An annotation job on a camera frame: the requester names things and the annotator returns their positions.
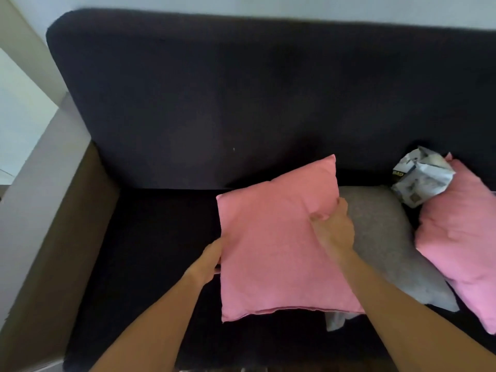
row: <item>person's left hand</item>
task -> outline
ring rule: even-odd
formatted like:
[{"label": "person's left hand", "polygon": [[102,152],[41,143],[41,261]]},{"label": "person's left hand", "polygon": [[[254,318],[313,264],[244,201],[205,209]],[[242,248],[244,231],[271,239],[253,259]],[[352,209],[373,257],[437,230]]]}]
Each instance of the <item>person's left hand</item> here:
[{"label": "person's left hand", "polygon": [[224,243],[224,238],[220,237],[212,244],[208,244],[202,255],[184,274],[192,275],[202,286],[210,282],[216,273],[215,266],[219,263]]}]

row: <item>person's left arm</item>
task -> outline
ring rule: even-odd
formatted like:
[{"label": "person's left arm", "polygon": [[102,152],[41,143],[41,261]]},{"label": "person's left arm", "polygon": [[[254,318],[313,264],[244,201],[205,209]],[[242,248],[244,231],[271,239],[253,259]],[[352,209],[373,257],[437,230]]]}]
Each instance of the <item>person's left arm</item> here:
[{"label": "person's left arm", "polygon": [[202,287],[212,280],[222,239],[203,251],[183,277],[129,325],[90,372],[172,371]]}]

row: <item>forearm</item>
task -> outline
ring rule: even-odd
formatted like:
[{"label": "forearm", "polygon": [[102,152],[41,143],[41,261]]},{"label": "forearm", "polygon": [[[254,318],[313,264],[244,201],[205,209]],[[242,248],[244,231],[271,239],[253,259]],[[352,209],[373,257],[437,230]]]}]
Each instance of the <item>forearm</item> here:
[{"label": "forearm", "polygon": [[142,313],[102,355],[91,372],[171,371],[202,283],[185,275]]},{"label": "forearm", "polygon": [[341,252],[337,261],[401,372],[496,369],[496,356],[387,282],[355,252]]}]

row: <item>sofa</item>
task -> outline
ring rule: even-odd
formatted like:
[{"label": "sofa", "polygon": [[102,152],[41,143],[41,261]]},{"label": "sofa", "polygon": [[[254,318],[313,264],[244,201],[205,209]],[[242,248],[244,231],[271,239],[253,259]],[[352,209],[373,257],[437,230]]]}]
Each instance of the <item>sofa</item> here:
[{"label": "sofa", "polygon": [[[220,236],[215,197],[337,157],[339,185],[389,185],[417,145],[496,190],[496,33],[82,9],[46,40],[121,188],[65,354],[88,371]],[[416,227],[418,211],[406,209]],[[434,311],[492,352],[459,300]],[[221,323],[208,283],[178,369],[387,358],[366,316],[327,332],[303,310]]]}]

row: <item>pillow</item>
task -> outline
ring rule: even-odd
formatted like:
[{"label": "pillow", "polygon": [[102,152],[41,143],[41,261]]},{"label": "pillow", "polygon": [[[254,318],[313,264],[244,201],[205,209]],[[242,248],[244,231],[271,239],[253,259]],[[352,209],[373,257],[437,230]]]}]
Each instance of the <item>pillow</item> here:
[{"label": "pillow", "polygon": [[[389,282],[422,304],[458,311],[441,273],[416,249],[413,230],[400,200],[387,187],[339,187],[355,226],[353,249]],[[325,314],[327,330],[337,330],[350,315]]]},{"label": "pillow", "polygon": [[222,235],[222,321],[278,309],[363,313],[339,267],[319,245],[308,216],[338,199],[331,155],[217,196]]},{"label": "pillow", "polygon": [[445,192],[420,212],[415,244],[487,332],[496,333],[496,197],[459,160]]}]

